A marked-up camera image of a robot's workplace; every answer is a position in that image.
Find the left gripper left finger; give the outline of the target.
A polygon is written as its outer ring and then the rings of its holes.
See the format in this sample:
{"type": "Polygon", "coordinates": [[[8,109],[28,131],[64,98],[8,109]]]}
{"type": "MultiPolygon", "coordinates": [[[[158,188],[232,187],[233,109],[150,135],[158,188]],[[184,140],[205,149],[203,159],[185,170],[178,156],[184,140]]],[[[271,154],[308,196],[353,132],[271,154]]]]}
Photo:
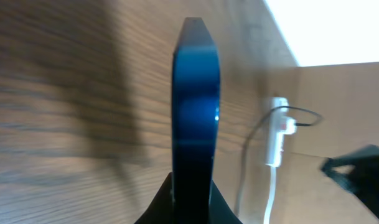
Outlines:
{"type": "Polygon", "coordinates": [[[170,172],[146,211],[135,224],[172,224],[172,173],[170,172]]]}

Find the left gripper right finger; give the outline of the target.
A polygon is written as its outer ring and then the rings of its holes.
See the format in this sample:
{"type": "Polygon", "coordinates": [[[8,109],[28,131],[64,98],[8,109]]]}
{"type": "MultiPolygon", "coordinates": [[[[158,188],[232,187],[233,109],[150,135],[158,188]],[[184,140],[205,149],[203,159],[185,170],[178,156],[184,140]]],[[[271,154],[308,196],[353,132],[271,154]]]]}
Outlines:
{"type": "Polygon", "coordinates": [[[232,212],[214,182],[212,182],[211,188],[209,217],[210,224],[242,224],[232,212]]]}

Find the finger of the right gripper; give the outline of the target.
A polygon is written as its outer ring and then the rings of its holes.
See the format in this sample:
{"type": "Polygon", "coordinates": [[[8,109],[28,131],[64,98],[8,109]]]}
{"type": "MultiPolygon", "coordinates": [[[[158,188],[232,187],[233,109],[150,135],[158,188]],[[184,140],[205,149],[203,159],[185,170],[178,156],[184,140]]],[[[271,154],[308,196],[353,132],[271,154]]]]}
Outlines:
{"type": "Polygon", "coordinates": [[[328,158],[321,171],[356,196],[379,219],[379,147],[367,145],[343,156],[328,158]]]}

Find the blue smartphone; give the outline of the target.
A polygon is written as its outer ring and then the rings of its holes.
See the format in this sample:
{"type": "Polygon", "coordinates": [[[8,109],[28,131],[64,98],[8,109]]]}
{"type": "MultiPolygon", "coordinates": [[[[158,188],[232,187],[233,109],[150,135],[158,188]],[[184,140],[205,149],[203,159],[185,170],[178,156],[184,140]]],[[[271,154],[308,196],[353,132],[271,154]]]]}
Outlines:
{"type": "Polygon", "coordinates": [[[174,223],[208,223],[219,101],[217,46],[202,18],[187,17],[172,62],[174,223]]]}

